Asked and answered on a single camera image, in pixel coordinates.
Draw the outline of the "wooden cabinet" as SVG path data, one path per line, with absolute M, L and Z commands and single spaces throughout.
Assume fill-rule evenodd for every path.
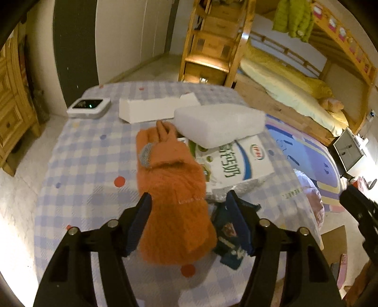
M 26 72 L 19 56 L 19 26 L 1 49 L 1 169 L 10 176 L 15 167 L 8 162 L 12 150 L 30 130 L 36 137 L 41 128 L 26 90 Z

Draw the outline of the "white green milk carton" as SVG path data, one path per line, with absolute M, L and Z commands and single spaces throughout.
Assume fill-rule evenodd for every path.
M 274 173 L 268 152 L 258 136 L 211 149 L 185 137 L 178 140 L 188 146 L 195 161 L 202 166 L 209 200 L 224 201 L 230 190 L 239 195 L 246 194 Z

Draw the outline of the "orange knitted glove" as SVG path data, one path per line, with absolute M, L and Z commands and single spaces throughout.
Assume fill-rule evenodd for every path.
M 209 254 L 217 234 L 206 202 L 203 168 L 170 122 L 137 133 L 137 186 L 152 209 L 139 243 L 145 261 L 187 265 Z

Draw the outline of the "cardboard box on floor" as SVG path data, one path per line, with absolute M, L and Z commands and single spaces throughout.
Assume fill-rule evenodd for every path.
M 339 263 L 342 255 L 347 254 L 347 234 L 345 226 L 339 226 L 321 234 L 322 253 L 329 265 Z

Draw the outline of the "rainbow oval rug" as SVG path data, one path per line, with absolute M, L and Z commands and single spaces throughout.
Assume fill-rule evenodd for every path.
M 339 203 L 344 187 L 328 149 L 316 139 L 273 116 L 266 116 L 265 125 L 292 168 L 313 181 L 321 194 L 325 211 L 344 212 L 344 207 Z

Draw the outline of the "wooden stair drawers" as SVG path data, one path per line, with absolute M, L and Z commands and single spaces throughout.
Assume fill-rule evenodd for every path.
M 232 87 L 249 40 L 256 1 L 195 1 L 178 80 Z

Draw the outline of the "yellow bed blanket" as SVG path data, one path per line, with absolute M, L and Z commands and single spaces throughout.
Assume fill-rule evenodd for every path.
M 277 102 L 294 109 L 300 115 L 310 117 L 333 136 L 341 135 L 348 127 L 343 110 L 331 113 L 318 103 L 321 98 L 335 98 L 328 85 L 319 79 L 308 77 L 280 62 L 273 55 L 247 44 L 240 69 L 250 79 L 262 86 Z

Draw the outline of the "white foam block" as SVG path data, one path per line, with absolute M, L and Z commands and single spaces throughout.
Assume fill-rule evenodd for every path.
M 204 148 L 217 148 L 260 134 L 265 118 L 263 111 L 237 104 L 190 106 L 174 111 L 177 131 Z

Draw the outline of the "dark snack wrapper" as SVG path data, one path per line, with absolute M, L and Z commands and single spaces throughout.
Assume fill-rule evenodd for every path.
M 217 233 L 217 245 L 214 253 L 220 256 L 220 262 L 237 270 L 244 259 L 246 251 L 241 249 L 240 238 L 236 234 L 231 216 L 225 203 L 217 203 L 212 214 L 212 223 Z

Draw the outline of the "white wardrobe with holes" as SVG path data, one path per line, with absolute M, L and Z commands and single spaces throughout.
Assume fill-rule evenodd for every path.
M 114 82 L 165 52 L 172 1 L 98 1 L 95 53 L 99 83 Z

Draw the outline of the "pink plush toy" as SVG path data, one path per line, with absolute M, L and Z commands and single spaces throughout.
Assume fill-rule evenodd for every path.
M 337 113 L 344 109 L 344 104 L 336 98 L 321 98 L 318 100 L 319 105 L 326 111 Z

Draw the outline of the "white paper box sleeve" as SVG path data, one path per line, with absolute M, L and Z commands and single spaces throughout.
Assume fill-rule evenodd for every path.
M 119 100 L 119 118 L 129 124 L 151 122 L 160 119 L 171 119 L 174 111 L 182 107 L 200 106 L 195 93 L 187 93 L 179 97 L 151 99 Z

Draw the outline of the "wooden bunk bed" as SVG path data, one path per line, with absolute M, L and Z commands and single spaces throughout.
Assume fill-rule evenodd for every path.
M 352 133 L 362 130 L 377 81 L 377 53 L 361 24 L 337 1 L 311 1 L 315 24 L 308 43 L 273 31 L 279 1 L 258 1 L 248 43 L 304 75 L 324 81 L 344 104 Z M 274 116 L 324 145 L 338 136 L 310 117 L 274 100 L 240 69 L 236 92 L 253 108 Z

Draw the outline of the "white digital timer device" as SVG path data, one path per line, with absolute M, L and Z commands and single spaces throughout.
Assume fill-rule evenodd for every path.
M 67 116 L 98 119 L 106 114 L 111 104 L 110 98 L 79 98 L 67 109 Z

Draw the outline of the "green puffer jacket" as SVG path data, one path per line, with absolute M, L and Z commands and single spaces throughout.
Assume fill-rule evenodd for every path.
M 311 1 L 281 0 L 275 11 L 272 30 L 308 43 L 314 24 Z

